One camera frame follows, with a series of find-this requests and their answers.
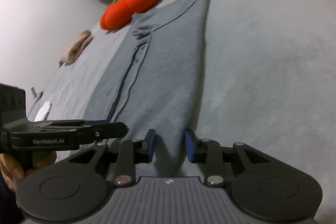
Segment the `orange plush pillow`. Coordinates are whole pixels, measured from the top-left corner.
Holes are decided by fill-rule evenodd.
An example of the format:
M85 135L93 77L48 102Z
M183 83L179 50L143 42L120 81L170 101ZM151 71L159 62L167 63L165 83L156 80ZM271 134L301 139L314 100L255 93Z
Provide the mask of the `orange plush pillow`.
M144 13L159 0L118 0L110 4L100 18L100 27L113 30L126 25L134 13Z

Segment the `bed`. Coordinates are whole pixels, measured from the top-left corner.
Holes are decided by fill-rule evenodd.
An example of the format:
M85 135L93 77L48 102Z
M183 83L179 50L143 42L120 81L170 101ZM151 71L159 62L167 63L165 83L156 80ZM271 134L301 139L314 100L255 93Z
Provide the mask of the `bed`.
M198 138L222 146L245 142L313 176L324 193L320 224L336 221L335 2L211 0L189 123ZM46 101L52 102L48 119L83 118L128 28L106 32L97 21L91 44L50 78L29 119ZM175 174L202 176L185 158Z

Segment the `black sleeve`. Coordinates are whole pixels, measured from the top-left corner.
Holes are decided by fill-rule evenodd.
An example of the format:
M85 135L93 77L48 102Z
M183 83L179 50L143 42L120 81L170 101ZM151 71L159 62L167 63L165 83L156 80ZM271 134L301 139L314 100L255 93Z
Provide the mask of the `black sleeve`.
M0 173L0 224L19 224L23 220L24 216L16 205L15 193L8 188Z

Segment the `beige cloth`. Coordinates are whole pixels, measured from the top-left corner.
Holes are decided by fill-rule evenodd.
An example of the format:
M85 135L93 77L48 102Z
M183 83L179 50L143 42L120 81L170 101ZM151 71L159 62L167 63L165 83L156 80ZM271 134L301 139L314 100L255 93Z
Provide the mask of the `beige cloth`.
M73 64L79 58L86 46L90 44L92 39L93 37L89 30L81 32L81 34L68 46L59 62L60 65L63 63Z

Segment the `ribbed gray plastic surface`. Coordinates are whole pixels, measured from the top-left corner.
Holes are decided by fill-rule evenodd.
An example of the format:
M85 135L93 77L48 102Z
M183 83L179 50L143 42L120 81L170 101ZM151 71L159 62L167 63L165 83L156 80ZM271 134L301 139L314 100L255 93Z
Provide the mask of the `ribbed gray plastic surface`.
M24 224L34 224L27 220ZM77 224L265 224L241 211L220 188L197 177L141 178L131 188L117 189L96 214ZM306 220L300 224L313 224Z

